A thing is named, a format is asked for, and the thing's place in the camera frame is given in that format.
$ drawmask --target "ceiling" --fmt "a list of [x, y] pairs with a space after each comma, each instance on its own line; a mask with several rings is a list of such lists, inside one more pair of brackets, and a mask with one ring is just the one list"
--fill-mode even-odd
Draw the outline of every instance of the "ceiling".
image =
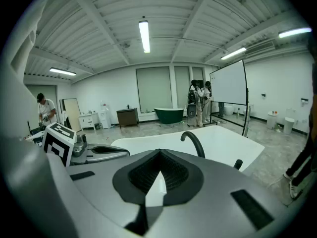
[[[151, 53], [143, 52], [138, 22], [149, 22]], [[110, 69], [160, 61], [224, 66], [241, 47], [273, 41], [271, 53], [302, 52], [305, 34], [278, 33], [307, 26], [287, 0], [48, 0], [38, 24], [26, 75], [76, 82]], [[243, 58], [241, 54], [235, 59]]]

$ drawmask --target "brown cabinet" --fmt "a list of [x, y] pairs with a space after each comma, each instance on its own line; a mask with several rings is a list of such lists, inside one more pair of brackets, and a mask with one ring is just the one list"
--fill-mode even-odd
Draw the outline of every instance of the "brown cabinet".
[[137, 125], [139, 122], [138, 109], [123, 109], [117, 111], [120, 128], [126, 125]]

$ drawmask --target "person in white shirt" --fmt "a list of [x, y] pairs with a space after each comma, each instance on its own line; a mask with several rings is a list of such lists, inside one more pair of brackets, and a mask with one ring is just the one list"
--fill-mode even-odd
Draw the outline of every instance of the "person in white shirt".
[[203, 96], [203, 122], [210, 122], [211, 112], [211, 85], [210, 81], [206, 81], [205, 87], [202, 88]]
[[189, 88], [190, 90], [194, 90], [195, 96], [196, 96], [196, 118], [190, 118], [188, 119], [187, 125], [191, 126], [199, 126], [203, 127], [203, 121], [202, 121], [202, 107], [200, 102], [200, 97], [204, 95], [204, 93], [199, 89], [199, 87], [196, 85], [196, 80], [192, 80], [191, 86]]
[[45, 126], [50, 125], [57, 121], [56, 109], [54, 102], [50, 99], [45, 99], [43, 93], [38, 94], [38, 114], [39, 122], [42, 122]]

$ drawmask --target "air conditioning vent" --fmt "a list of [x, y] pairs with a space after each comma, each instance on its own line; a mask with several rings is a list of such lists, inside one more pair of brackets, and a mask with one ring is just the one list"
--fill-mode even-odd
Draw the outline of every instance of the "air conditioning vent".
[[275, 50], [275, 45], [273, 42], [266, 42], [264, 44], [260, 44], [255, 47], [249, 48], [244, 52], [244, 54], [246, 55], [246, 57], [251, 57], [270, 50]]

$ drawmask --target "light fixture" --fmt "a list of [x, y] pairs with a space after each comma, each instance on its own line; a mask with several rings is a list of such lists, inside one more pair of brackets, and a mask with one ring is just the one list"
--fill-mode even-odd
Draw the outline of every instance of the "light fixture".
[[149, 23], [147, 20], [139, 22], [144, 53], [150, 52]]
[[295, 35], [295, 34], [309, 33], [311, 31], [312, 29], [310, 27], [303, 27], [303, 28], [293, 29], [290, 31], [280, 33], [278, 36], [280, 38], [284, 38], [284, 37]]
[[56, 69], [56, 68], [50, 68], [51, 72], [56, 72], [56, 73], [62, 73], [62, 74], [66, 74], [66, 75], [71, 75], [71, 76], [76, 76], [75, 72], [71, 72], [68, 70], [63, 70], [63, 69]]
[[235, 56], [236, 54], [239, 54], [239, 53], [241, 53], [241, 52], [244, 52], [245, 50], [247, 50], [247, 49], [246, 49], [246, 48], [241, 48], [241, 49], [239, 49], [239, 50], [236, 50], [235, 52], [232, 52], [232, 53], [226, 55], [225, 57], [222, 57], [221, 60], [226, 60], [226, 59], [228, 59], [228, 58], [230, 58], [230, 57]]

